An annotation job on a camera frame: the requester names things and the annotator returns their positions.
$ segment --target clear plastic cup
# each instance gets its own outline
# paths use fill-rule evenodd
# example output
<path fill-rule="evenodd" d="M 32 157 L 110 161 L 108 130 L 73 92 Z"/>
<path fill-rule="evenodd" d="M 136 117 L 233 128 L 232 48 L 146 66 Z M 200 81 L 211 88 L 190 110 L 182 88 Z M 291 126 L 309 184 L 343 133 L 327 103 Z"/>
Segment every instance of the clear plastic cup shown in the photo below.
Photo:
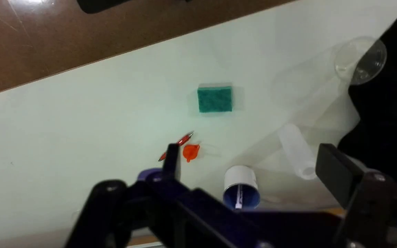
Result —
<path fill-rule="evenodd" d="M 284 154 L 289 165 L 292 166 L 295 174 L 305 180 L 316 179 L 316 157 L 306 139 L 300 133 L 299 128 L 295 123 L 289 122 L 285 123 L 281 129 L 278 129 L 277 133 Z"/>
<path fill-rule="evenodd" d="M 363 35 L 339 48 L 335 57 L 335 71 L 339 78 L 352 85 L 360 85 L 375 78 L 386 60 L 386 45 L 378 38 Z"/>

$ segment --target wooden floor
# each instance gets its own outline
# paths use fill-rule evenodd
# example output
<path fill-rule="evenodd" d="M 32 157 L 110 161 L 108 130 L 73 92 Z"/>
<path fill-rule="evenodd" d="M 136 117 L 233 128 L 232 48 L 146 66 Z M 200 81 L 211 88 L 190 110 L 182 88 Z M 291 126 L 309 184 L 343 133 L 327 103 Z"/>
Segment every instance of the wooden floor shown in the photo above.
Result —
<path fill-rule="evenodd" d="M 0 90 L 289 0 L 0 0 Z"/>

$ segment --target red object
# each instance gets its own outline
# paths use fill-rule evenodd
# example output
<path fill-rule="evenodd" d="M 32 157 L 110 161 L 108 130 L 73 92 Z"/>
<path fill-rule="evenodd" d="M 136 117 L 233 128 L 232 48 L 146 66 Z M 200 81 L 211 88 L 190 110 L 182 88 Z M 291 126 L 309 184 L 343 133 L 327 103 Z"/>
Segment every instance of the red object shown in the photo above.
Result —
<path fill-rule="evenodd" d="M 189 141 L 189 139 L 193 136 L 194 132 L 187 132 L 186 135 L 183 135 L 176 143 L 183 146 L 186 141 Z M 163 161 L 167 158 L 167 152 L 163 152 L 159 158 L 159 161 Z"/>
<path fill-rule="evenodd" d="M 187 162 L 190 162 L 192 159 L 196 159 L 198 155 L 198 150 L 200 150 L 200 144 L 186 144 L 183 148 L 183 157 Z"/>

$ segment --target white cup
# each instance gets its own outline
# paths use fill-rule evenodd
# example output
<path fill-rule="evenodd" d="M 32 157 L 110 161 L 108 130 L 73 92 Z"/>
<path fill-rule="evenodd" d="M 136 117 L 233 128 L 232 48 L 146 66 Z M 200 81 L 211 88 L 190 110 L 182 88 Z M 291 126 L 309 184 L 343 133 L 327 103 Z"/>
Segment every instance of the white cup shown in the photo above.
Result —
<path fill-rule="evenodd" d="M 256 176 L 251 168 L 234 165 L 226 170 L 223 201 L 237 209 L 254 208 L 259 203 Z"/>

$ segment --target white tabletop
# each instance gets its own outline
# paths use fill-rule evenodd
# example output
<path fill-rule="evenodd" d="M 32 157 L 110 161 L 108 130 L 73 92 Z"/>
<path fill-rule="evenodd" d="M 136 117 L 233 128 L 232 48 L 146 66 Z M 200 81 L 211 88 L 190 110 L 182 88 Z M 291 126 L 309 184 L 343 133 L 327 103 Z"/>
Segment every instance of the white tabletop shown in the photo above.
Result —
<path fill-rule="evenodd" d="M 316 150 L 358 117 L 336 78 L 335 46 L 378 37 L 393 0 L 300 0 L 0 93 L 0 239 L 72 227 L 91 187 L 160 166 L 194 130 L 201 152 L 182 181 L 221 197 L 225 170 L 256 170 L 262 206 L 335 203 L 296 177 L 276 130 L 296 122 Z M 196 89 L 232 82 L 234 111 L 200 114 Z"/>

